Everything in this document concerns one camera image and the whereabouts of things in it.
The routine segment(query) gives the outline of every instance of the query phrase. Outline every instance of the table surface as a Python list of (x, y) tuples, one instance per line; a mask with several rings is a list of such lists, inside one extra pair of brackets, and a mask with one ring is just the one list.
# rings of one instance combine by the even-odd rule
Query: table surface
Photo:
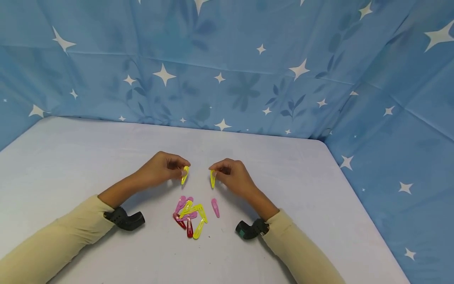
[[(184, 188), (167, 183), (130, 198), (123, 207), (129, 214), (141, 211), (146, 224), (135, 232), (111, 230), (52, 283), (292, 283), (261, 238), (243, 241), (235, 234), (240, 220), (257, 218), (251, 208), (221, 184), (211, 189), (208, 167), (227, 157), (244, 162), (257, 186), (347, 283), (409, 283), (320, 141), (56, 117), (0, 152), (0, 258), (159, 150), (192, 163)], [(172, 219), (181, 195), (205, 208), (208, 224), (198, 240), (187, 239)]]

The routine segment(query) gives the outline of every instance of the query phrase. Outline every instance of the blue curtain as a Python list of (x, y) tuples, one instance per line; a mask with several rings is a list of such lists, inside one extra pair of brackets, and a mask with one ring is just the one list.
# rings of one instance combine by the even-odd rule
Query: blue curtain
[(409, 280), (453, 283), (453, 23), (449, 0), (4, 0), (0, 149), (49, 115), (320, 139)]

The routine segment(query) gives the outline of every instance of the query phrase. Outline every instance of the beige sleeve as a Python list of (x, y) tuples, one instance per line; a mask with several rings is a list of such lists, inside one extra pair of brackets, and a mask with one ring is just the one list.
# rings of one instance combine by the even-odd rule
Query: beige sleeve
[(266, 244), (285, 263), (299, 284), (345, 284), (339, 272), (281, 209), (268, 221)]
[(94, 195), (40, 229), (0, 260), (0, 283), (49, 281), (85, 245), (96, 243), (114, 226), (104, 212), (113, 209)]

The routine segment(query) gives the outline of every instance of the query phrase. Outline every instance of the black wrist device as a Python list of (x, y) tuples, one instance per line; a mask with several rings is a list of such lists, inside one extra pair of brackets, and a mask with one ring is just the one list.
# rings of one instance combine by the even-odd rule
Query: black wrist device
[(253, 239), (259, 234), (262, 236), (268, 233), (270, 225), (265, 222), (262, 218), (259, 218), (249, 226), (246, 222), (240, 221), (235, 229), (242, 239)]
[(104, 218), (126, 231), (134, 231), (145, 224), (145, 218), (142, 212), (139, 211), (134, 215), (128, 216), (126, 211), (121, 207), (118, 207), (112, 213), (104, 212)]

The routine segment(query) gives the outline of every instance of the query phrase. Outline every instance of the finger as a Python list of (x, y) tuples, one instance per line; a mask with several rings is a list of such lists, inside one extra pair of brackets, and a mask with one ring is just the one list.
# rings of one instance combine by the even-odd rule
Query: finger
[(223, 184), (225, 184), (228, 187), (228, 182), (229, 182), (229, 179), (231, 178), (230, 175), (222, 173), (222, 172), (214, 172), (213, 175), (216, 177), (217, 180), (219, 180), (220, 182), (222, 182)]
[(169, 179), (180, 179), (181, 177), (187, 175), (188, 173), (185, 170), (181, 169), (170, 169), (169, 170)]
[(191, 166), (191, 163), (188, 160), (183, 159), (179, 155), (166, 153), (166, 159), (167, 159), (167, 164), (176, 164), (179, 168), (182, 168), (184, 166), (188, 166), (188, 167)]
[(233, 162), (235, 162), (235, 161), (232, 160), (232, 159), (227, 158), (227, 159), (224, 159), (224, 160), (219, 161), (217, 163), (214, 163), (208, 169), (209, 170), (217, 170), (217, 171), (219, 171), (222, 168), (232, 168)]

